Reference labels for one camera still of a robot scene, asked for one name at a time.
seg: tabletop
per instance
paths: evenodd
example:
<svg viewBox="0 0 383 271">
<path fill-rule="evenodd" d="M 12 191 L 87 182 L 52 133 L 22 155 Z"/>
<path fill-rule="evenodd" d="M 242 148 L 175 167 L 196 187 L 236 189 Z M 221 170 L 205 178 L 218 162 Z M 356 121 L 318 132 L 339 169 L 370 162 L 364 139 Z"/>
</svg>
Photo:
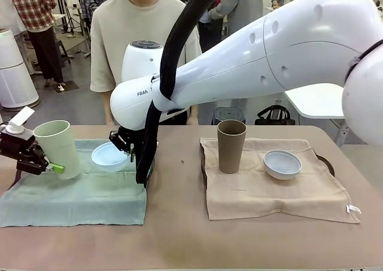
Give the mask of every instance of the tabletop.
<svg viewBox="0 0 383 271">
<path fill-rule="evenodd" d="M 110 127 L 74 126 L 76 138 L 106 138 Z M 383 199 L 334 142 L 310 126 L 248 126 L 248 137 L 309 141 L 334 167 L 361 224 L 285 214 L 209 221 L 199 140 L 215 126 L 159 129 L 156 168 L 143 226 L 0 229 L 0 266 L 27 270 L 349 269 L 383 265 Z M 16 163 L 0 158 L 0 193 Z"/>
<path fill-rule="evenodd" d="M 343 87 L 335 84 L 312 84 L 285 92 L 297 112 L 306 118 L 344 119 Z"/>
</svg>

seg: plastic cup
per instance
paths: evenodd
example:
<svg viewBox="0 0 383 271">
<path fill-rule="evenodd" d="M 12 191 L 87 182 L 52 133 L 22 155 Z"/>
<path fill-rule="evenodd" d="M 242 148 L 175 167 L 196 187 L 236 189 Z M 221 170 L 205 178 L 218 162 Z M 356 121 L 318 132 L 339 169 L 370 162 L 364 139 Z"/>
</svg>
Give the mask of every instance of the plastic cup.
<svg viewBox="0 0 383 271">
<path fill-rule="evenodd" d="M 71 125 L 65 120 L 49 121 L 34 130 L 34 136 L 50 162 L 63 166 L 60 179 L 75 178 L 80 173 Z"/>
<path fill-rule="evenodd" d="M 238 120 L 224 120 L 218 124 L 218 161 L 220 170 L 238 172 L 246 137 L 246 124 Z"/>
</svg>

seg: bowl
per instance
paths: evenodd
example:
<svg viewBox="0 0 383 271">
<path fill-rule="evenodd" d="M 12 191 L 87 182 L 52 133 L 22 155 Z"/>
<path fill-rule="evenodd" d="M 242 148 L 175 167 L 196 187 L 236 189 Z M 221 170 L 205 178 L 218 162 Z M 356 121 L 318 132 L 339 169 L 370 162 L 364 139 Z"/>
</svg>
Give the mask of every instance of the bowl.
<svg viewBox="0 0 383 271">
<path fill-rule="evenodd" d="M 263 164 L 267 173 L 279 180 L 293 179 L 302 169 L 298 157 L 284 150 L 269 151 L 263 158 Z"/>
<path fill-rule="evenodd" d="M 92 152 L 92 161 L 102 171 L 117 172 L 130 164 L 130 156 L 119 151 L 112 142 L 107 142 Z"/>
</svg>

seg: light blue bowl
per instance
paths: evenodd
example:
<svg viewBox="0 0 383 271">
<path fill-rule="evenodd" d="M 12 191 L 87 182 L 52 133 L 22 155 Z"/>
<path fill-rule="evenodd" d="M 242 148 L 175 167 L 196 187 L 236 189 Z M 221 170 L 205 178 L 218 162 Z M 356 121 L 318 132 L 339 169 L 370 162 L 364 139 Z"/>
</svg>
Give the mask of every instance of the light blue bowl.
<svg viewBox="0 0 383 271">
<path fill-rule="evenodd" d="M 117 172 L 130 164 L 130 156 L 119 151 L 112 142 L 107 142 L 92 152 L 92 161 L 102 171 Z"/>
</svg>

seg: red plaid shirt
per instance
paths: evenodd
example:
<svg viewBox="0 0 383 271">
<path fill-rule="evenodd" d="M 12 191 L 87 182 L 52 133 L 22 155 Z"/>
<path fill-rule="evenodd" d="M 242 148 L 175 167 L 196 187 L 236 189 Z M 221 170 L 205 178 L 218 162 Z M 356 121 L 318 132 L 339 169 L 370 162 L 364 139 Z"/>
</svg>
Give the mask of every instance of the red plaid shirt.
<svg viewBox="0 0 383 271">
<path fill-rule="evenodd" d="M 44 29 L 54 23 L 51 9 L 55 0 L 13 0 L 16 10 L 27 30 Z"/>
</svg>

